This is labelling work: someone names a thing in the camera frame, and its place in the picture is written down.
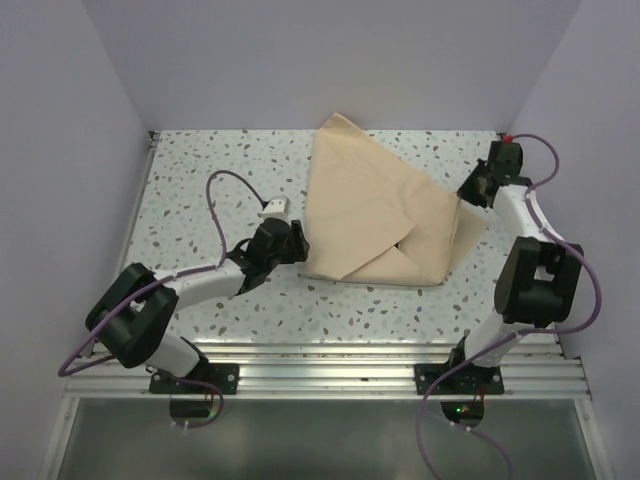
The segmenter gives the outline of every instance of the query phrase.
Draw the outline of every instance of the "fabric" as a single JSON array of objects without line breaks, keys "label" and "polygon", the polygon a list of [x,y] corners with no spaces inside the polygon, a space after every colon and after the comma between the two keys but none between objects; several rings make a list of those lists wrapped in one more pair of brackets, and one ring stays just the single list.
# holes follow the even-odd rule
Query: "fabric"
[{"label": "fabric", "polygon": [[343,116],[316,133],[305,212],[308,276],[437,285],[485,229],[455,193]]}]

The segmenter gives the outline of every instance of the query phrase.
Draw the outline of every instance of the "terrazzo table surface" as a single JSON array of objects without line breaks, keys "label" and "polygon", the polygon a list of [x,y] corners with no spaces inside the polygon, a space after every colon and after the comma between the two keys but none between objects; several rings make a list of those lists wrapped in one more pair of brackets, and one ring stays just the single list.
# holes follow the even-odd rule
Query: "terrazzo table surface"
[{"label": "terrazzo table surface", "polygon": [[[496,138],[490,131],[369,131],[378,142],[455,191]],[[163,131],[151,165],[126,261],[175,269],[217,261],[220,242],[204,188],[217,169],[244,175],[264,198],[285,194],[303,218],[311,130]],[[228,243],[253,236],[258,203],[237,180],[214,183]],[[280,266],[268,283],[233,299],[181,310],[169,329],[196,342],[257,344],[457,342],[489,314],[512,244],[493,211],[476,209],[488,229],[446,283],[430,288],[334,283]],[[527,343],[551,343],[531,336]]]}]

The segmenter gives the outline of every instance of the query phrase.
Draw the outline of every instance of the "folded cloth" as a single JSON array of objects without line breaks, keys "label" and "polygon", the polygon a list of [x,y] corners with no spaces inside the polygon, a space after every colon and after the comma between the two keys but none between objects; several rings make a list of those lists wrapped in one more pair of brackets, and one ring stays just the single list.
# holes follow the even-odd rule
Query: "folded cloth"
[{"label": "folded cloth", "polygon": [[307,192],[310,277],[437,285],[486,229],[455,193],[338,114],[316,133]]}]

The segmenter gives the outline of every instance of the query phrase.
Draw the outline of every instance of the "gray wall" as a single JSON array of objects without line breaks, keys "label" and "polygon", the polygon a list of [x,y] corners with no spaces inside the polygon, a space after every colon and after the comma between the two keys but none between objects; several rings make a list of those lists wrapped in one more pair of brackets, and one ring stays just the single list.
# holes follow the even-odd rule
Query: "gray wall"
[{"label": "gray wall", "polygon": [[[538,132],[561,154],[539,198],[563,235],[581,243],[604,289],[599,323],[565,339],[581,354],[619,478],[638,478],[640,282],[640,3],[584,0],[512,131]],[[549,155],[526,144],[532,172]],[[573,322],[593,306],[583,281]]]},{"label": "gray wall", "polygon": [[37,475],[145,136],[79,0],[0,2],[0,478]]},{"label": "gray wall", "polygon": [[504,130],[580,0],[84,0],[152,128]]}]

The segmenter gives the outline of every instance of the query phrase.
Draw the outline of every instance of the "purple cable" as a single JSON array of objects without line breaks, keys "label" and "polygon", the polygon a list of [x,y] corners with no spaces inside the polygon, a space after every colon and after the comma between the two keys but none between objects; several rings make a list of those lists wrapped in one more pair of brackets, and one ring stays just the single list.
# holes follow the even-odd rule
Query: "purple cable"
[{"label": "purple cable", "polygon": [[[584,256],[580,252],[578,252],[575,248],[573,248],[571,245],[569,245],[564,240],[558,238],[555,234],[553,234],[552,232],[550,232],[547,228],[545,228],[543,226],[542,220],[540,219],[540,217],[538,217],[538,214],[536,213],[535,209],[533,208],[533,203],[531,202],[531,199],[529,197],[529,194],[532,191],[534,191],[539,186],[550,182],[558,174],[558,170],[560,169],[560,158],[558,156],[558,152],[556,151],[556,149],[547,140],[545,140],[544,138],[542,138],[542,137],[540,137],[538,135],[534,135],[534,134],[530,134],[530,133],[523,133],[523,134],[520,134],[520,135],[514,135],[512,138],[513,139],[516,139],[516,138],[533,138],[535,140],[538,140],[538,141],[544,143],[549,148],[551,153],[553,154],[553,158],[554,158],[554,161],[555,161],[555,166],[554,166],[553,172],[551,173],[551,175],[549,175],[548,177],[544,178],[543,180],[541,180],[539,182],[534,183],[533,185],[531,185],[526,190],[525,198],[524,198],[525,205],[527,207],[527,211],[529,212],[529,215],[531,215],[531,218],[533,219],[534,223],[540,229],[540,232],[542,234],[544,234],[547,238],[549,238],[550,240],[552,240],[553,242],[555,242],[556,244],[558,244],[562,248],[564,248],[569,254],[571,254],[575,258],[577,258],[578,261],[584,267],[584,269],[587,271],[589,277],[591,278],[591,282],[593,283],[593,290],[594,290],[594,293],[595,293],[595,304],[594,304],[593,311],[591,312],[591,315],[589,316],[589,318],[585,322],[583,322],[582,324],[580,324],[580,325],[578,325],[576,327],[566,328],[566,329],[557,329],[557,328],[554,328],[554,329],[523,328],[521,330],[518,330],[517,332],[512,332],[509,335],[507,335],[506,337],[504,337],[502,340],[494,342],[493,344],[485,347],[484,349],[482,349],[481,351],[479,351],[475,355],[472,355],[471,357],[466,359],[464,362],[462,362],[459,365],[455,366],[451,370],[448,370],[447,372],[442,374],[440,377],[438,377],[431,385],[429,385],[429,388],[427,388],[427,391],[425,392],[424,396],[422,397],[422,401],[420,402],[420,408],[418,410],[418,416],[416,418],[416,423],[415,423],[415,430],[416,430],[416,438],[417,438],[417,441],[418,441],[418,448],[420,449],[420,455],[422,455],[422,459],[424,460],[425,464],[427,465],[427,468],[429,468],[429,470],[431,471],[431,473],[433,474],[433,476],[437,480],[444,480],[444,477],[442,477],[436,471],[435,466],[433,465],[433,462],[432,462],[431,458],[429,458],[429,455],[427,453],[427,449],[426,449],[426,447],[424,445],[424,440],[422,438],[422,429],[420,428],[420,426],[422,424],[422,417],[424,416],[424,413],[425,413],[425,410],[426,410],[426,406],[427,406],[427,399],[429,398],[429,396],[431,394],[433,394],[433,392],[436,389],[436,387],[440,383],[442,383],[444,380],[449,378],[450,376],[452,376],[455,373],[459,372],[460,370],[462,370],[467,365],[473,363],[478,358],[480,358],[483,355],[489,353],[491,350],[494,350],[496,348],[501,347],[502,345],[510,342],[511,340],[513,340],[513,339],[515,339],[517,337],[524,337],[524,336],[529,335],[531,333],[540,333],[540,334],[544,334],[544,335],[563,335],[563,334],[568,334],[568,333],[581,332],[581,331],[585,330],[586,328],[588,328],[589,326],[591,326],[593,324],[593,322],[596,321],[596,319],[598,318],[598,315],[600,314],[600,310],[602,308],[602,288],[600,286],[600,281],[598,280],[598,277],[596,275],[596,272],[595,272],[594,268],[584,258]],[[460,427],[461,429],[466,430],[465,427],[462,427],[460,425],[458,425],[458,427]],[[495,446],[498,449],[498,451],[500,452],[502,457],[505,459],[505,462],[507,464],[507,472],[508,472],[507,473],[507,478],[509,480],[511,480],[513,478],[513,462],[511,461],[511,459],[507,455],[505,449],[501,445],[499,445],[493,438],[489,437],[487,434],[485,434],[483,432],[480,432],[480,431],[477,431],[477,430],[472,430],[472,432],[474,432],[477,436],[483,438],[484,440],[488,441],[489,443],[491,443],[493,446]]]},{"label": "purple cable", "polygon": [[[251,193],[253,193],[255,195],[255,197],[258,199],[258,201],[260,202],[261,205],[264,205],[264,200],[262,199],[262,197],[260,196],[260,194],[257,192],[257,190],[253,187],[253,185],[251,185],[246,179],[244,179],[242,176],[238,175],[235,172],[232,172],[230,170],[217,170],[215,172],[213,172],[210,176],[209,179],[207,180],[207,186],[206,186],[206,197],[207,197],[207,206],[209,207],[209,212],[211,213],[211,218],[213,219],[213,223],[216,226],[216,230],[218,231],[218,235],[220,235],[220,243],[222,244],[222,256],[220,258],[220,261],[217,264],[211,264],[211,265],[205,265],[205,266],[201,266],[201,267],[193,267],[193,268],[187,268],[184,270],[181,270],[179,272],[177,272],[175,275],[168,275],[166,277],[161,278],[160,280],[156,280],[155,282],[150,283],[149,285],[146,285],[142,288],[140,288],[139,290],[133,292],[131,295],[129,295],[127,298],[125,298],[123,301],[121,301],[118,305],[116,305],[116,307],[111,310],[109,313],[107,313],[105,315],[105,317],[100,320],[100,322],[98,323],[98,325],[96,325],[91,332],[89,332],[89,336],[85,339],[84,342],[82,342],[78,348],[76,348],[73,352],[71,352],[71,354],[64,360],[64,362],[62,362],[62,365],[60,366],[60,368],[58,369],[58,376],[59,377],[69,377],[75,373],[81,372],[82,370],[86,370],[87,368],[91,368],[94,367],[96,365],[99,365],[101,363],[107,362],[109,360],[112,360],[114,358],[113,355],[105,355],[104,357],[100,357],[96,360],[92,360],[91,362],[87,362],[84,363],[82,365],[79,365],[75,368],[69,369],[69,367],[71,366],[71,364],[73,363],[73,361],[80,356],[80,354],[82,353],[82,351],[92,342],[94,341],[98,335],[100,335],[100,333],[105,329],[105,327],[109,324],[109,322],[116,317],[122,310],[124,310],[125,308],[127,308],[131,302],[136,301],[138,298],[140,298],[141,296],[143,296],[145,293],[150,292],[156,288],[158,288],[159,286],[171,281],[171,280],[175,280],[177,278],[181,278],[181,277],[185,277],[187,275],[195,275],[198,273],[205,273],[205,272],[210,272],[213,270],[217,270],[218,268],[220,268],[222,266],[222,264],[224,263],[224,261],[227,258],[227,240],[224,236],[224,232],[222,230],[222,225],[220,224],[220,220],[218,219],[218,216],[216,215],[215,212],[215,204],[211,199],[211,183],[213,182],[213,180],[220,176],[220,175],[231,175],[232,177],[237,178],[238,180],[240,180],[242,183],[244,183],[247,188],[251,191]],[[220,410],[218,411],[218,414],[222,411],[222,407],[224,405],[224,398],[222,397],[222,392],[213,384],[210,383],[206,383],[206,382],[198,382],[195,380],[187,380],[187,379],[183,379],[183,378],[177,378],[177,377],[173,377],[172,378],[175,381],[179,381],[181,383],[184,383],[186,385],[198,385],[204,388],[207,388],[209,390],[211,390],[215,395],[218,395],[220,397]],[[210,424],[211,422],[213,422],[213,420],[217,418],[217,415],[214,416],[213,418],[208,419],[207,421],[200,423],[200,424],[194,424],[193,426],[189,427],[189,428],[197,428],[197,427],[203,427],[205,425]]]}]

